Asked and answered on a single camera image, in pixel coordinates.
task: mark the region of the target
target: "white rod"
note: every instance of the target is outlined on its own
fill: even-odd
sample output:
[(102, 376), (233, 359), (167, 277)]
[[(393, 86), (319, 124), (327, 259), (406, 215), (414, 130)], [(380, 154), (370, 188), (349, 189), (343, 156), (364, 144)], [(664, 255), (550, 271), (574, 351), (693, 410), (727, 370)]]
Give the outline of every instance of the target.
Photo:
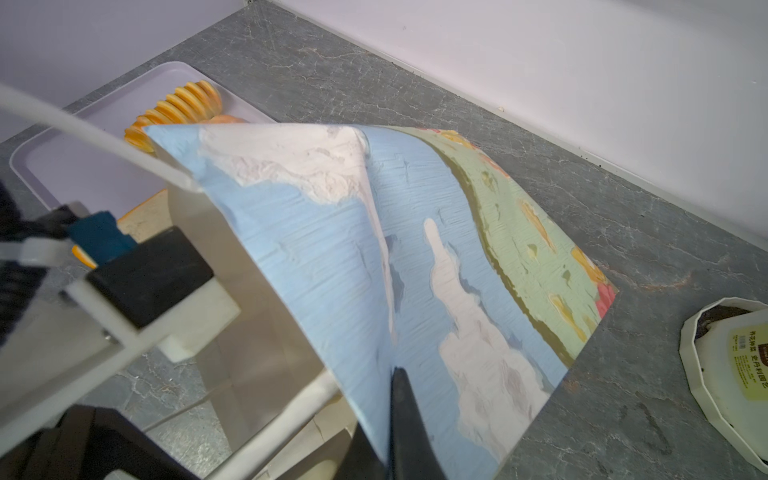
[(323, 370), (293, 397), (272, 422), (245, 442), (205, 480), (251, 480), (338, 391), (333, 375)]
[(144, 168), (146, 171), (179, 188), (195, 193), (203, 191), (200, 185), (184, 172), (176, 170), (157, 158), (139, 151), (114, 135), (108, 134), (100, 128), (89, 124), (87, 121), (59, 110), (47, 102), (38, 100), (8, 85), (0, 84), (0, 108), (36, 123), (50, 125), (53, 128), (74, 135), (80, 140), (131, 162), (137, 167)]

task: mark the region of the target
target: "blue block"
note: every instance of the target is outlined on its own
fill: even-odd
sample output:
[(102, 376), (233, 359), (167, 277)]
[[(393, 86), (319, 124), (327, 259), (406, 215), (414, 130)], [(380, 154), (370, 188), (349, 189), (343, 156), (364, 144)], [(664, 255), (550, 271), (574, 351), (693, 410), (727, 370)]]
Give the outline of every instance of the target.
[(98, 212), (69, 227), (69, 237), (102, 265), (136, 247), (136, 240), (118, 230), (118, 222), (109, 212)]

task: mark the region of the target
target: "painted canvas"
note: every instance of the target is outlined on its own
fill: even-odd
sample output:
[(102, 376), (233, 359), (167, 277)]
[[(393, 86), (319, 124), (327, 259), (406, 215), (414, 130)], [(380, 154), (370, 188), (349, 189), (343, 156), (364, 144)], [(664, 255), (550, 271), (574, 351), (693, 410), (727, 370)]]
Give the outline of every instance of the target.
[(451, 479), (491, 478), (616, 290), (454, 131), (147, 127), (203, 186), (386, 461), (404, 367)]

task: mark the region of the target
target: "countertop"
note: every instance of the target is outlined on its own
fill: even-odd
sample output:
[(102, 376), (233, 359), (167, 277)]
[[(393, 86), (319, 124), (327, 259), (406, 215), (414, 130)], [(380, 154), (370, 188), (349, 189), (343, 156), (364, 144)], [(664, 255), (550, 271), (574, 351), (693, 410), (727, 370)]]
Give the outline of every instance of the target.
[[(723, 296), (766, 300), (766, 251), (268, 2), (249, 5), (68, 110), (166, 61), (187, 62), (278, 121), (456, 130), (522, 185), (618, 287), (499, 478), (759, 478), (704, 418), (677, 351), (683, 321), (702, 306)], [(8, 159), (39, 131), (0, 144), (0, 179), (30, 217), (45, 209)], [(51, 272), (41, 297), (57, 301), (55, 293), (83, 273), (76, 261)], [(160, 357), (142, 357), (89, 401), (120, 407), (146, 425), (166, 413), (142, 409), (169, 412), (204, 394), (193, 363), (165, 365)], [(154, 434), (199, 475), (228, 453), (205, 407)]]

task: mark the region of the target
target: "white wall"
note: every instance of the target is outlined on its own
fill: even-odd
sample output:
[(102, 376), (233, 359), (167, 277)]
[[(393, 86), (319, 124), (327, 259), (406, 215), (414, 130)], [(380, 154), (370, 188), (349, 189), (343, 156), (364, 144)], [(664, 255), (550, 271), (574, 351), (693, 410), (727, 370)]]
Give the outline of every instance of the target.
[[(243, 0), (1, 0), (0, 81), (63, 107)], [(30, 124), (0, 112), (0, 141)]]
[(768, 2), (277, 1), (768, 244)]

